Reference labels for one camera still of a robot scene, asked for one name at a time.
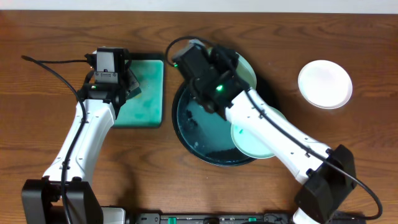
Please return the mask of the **green scouring sponge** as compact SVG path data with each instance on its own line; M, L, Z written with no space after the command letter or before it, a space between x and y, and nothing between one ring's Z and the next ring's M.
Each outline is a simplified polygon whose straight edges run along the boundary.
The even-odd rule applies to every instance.
M141 93L141 89L140 88L136 88L135 90L131 90L131 91L127 92L126 99L129 100L131 98L134 98L135 96L137 96L140 93Z

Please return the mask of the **mint plate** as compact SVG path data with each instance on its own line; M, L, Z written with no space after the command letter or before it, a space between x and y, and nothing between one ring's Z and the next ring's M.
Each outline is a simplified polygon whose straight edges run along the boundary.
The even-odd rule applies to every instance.
M231 125L231 138L235 146L246 156L255 159L268 159L275 156L274 153L254 135L237 125Z
M220 46L220 50L222 50L229 58L239 77L247 82L250 87L255 88L257 86L257 77L249 62L235 50L222 46ZM211 63L214 65L216 71L219 72L220 75L229 70L227 64L221 59L221 56L217 51L213 53L212 47L209 47L207 51L209 53Z

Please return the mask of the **white plate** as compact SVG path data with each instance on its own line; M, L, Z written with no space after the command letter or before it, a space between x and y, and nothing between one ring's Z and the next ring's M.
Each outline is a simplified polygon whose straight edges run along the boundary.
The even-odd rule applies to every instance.
M299 72L297 83L307 102L325 110L344 106L353 94L348 72L329 60L314 60L306 64Z

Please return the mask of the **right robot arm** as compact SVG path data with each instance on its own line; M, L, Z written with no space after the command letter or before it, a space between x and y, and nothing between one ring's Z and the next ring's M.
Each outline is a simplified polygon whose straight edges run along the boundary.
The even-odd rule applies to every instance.
M235 71L238 55L216 47L209 52L191 40L173 60L194 99L266 145L302 188L295 196L294 223L326 223L357 186L354 157L343 145L330 149L282 119Z

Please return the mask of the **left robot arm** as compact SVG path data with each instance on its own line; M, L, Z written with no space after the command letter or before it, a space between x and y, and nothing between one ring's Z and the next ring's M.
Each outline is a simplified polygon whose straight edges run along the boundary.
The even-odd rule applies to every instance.
M79 90L66 82L77 100L63 146L41 179L22 188L27 223L130 223L126 209L102 207L91 188L103 141L119 110L139 83L127 49L99 47L85 56L93 68Z

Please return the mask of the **black rectangular soap tray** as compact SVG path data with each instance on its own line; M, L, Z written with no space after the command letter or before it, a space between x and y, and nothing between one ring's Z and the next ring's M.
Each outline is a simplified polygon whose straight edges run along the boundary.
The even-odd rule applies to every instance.
M114 128L158 128L163 120L165 63L160 53L132 53L130 69L141 93L119 110Z

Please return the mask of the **round black tray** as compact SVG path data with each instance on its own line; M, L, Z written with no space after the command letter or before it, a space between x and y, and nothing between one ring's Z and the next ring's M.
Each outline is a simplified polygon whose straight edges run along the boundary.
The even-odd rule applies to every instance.
M216 166L242 166L255 160L244 155L231 138L231 123L207 113L181 84L174 97L172 123L183 146L197 158Z

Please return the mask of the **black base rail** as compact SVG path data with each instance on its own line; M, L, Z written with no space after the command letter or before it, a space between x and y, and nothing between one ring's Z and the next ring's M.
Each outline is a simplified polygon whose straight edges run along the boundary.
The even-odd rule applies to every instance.
M242 223L274 223L291 224L292 217L288 213L265 213L255 215L178 215L141 213L128 220L130 224L242 224Z

